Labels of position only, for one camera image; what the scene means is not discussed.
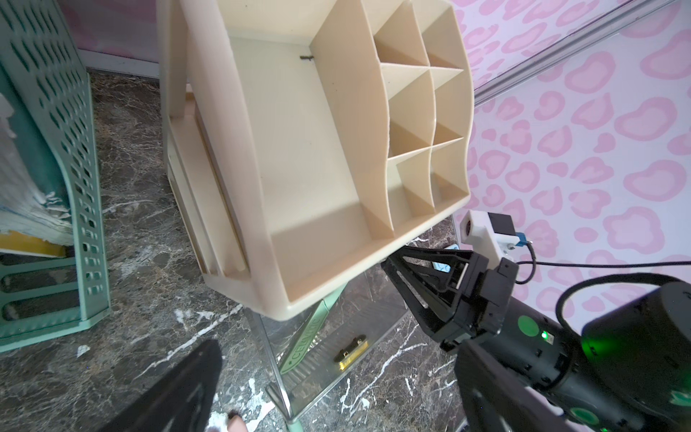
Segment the beige three-drawer organizer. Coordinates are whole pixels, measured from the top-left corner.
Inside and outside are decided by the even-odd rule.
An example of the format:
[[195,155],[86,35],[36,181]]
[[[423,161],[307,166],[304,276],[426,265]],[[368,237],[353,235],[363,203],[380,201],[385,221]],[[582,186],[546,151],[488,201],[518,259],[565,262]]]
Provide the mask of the beige three-drawer organizer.
[[448,1],[160,1],[168,179],[203,281],[286,321],[469,203]]

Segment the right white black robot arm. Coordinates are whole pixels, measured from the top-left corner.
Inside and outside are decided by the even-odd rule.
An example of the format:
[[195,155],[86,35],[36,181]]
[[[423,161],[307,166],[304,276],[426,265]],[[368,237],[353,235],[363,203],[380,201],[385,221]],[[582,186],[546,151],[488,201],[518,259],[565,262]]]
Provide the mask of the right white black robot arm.
[[383,262],[421,329],[456,354],[474,431],[690,428],[690,286],[650,273],[593,278],[649,284],[646,295],[573,330],[568,293],[548,318],[513,296],[518,265],[471,251],[401,248]]

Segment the green fruit knife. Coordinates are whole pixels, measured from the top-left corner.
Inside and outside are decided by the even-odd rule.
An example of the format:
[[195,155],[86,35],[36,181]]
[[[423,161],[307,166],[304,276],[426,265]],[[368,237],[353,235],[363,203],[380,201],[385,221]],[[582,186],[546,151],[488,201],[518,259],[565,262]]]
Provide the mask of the green fruit knife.
[[340,286],[333,293],[318,302],[301,330],[293,337],[289,348],[282,356],[279,366],[281,375],[288,374],[304,360],[310,351],[312,343],[323,328],[331,309],[334,307],[346,285]]

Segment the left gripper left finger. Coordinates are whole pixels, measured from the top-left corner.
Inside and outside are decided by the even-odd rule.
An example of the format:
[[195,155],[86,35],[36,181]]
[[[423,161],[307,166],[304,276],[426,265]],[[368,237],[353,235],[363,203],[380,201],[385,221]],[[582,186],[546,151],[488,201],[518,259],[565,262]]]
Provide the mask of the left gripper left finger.
[[102,431],[203,431],[221,374],[217,340],[208,339]]

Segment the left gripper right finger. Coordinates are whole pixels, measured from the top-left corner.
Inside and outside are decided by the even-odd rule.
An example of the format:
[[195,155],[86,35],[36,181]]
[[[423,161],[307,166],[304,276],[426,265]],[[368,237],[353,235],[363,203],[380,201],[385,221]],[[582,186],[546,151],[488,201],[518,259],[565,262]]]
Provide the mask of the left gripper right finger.
[[500,363],[472,341],[460,345],[455,374],[471,431],[569,431]]

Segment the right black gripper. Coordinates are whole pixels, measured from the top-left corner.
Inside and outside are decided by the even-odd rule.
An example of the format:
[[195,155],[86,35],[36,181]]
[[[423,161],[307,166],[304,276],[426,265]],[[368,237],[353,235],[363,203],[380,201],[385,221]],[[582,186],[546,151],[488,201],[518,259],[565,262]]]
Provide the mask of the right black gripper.
[[[503,327],[513,293],[518,264],[500,259],[493,269],[481,254],[458,249],[403,247],[381,263],[422,331],[455,351],[467,340],[492,339]],[[459,302],[453,317],[442,321],[424,306],[414,290],[439,302]]]

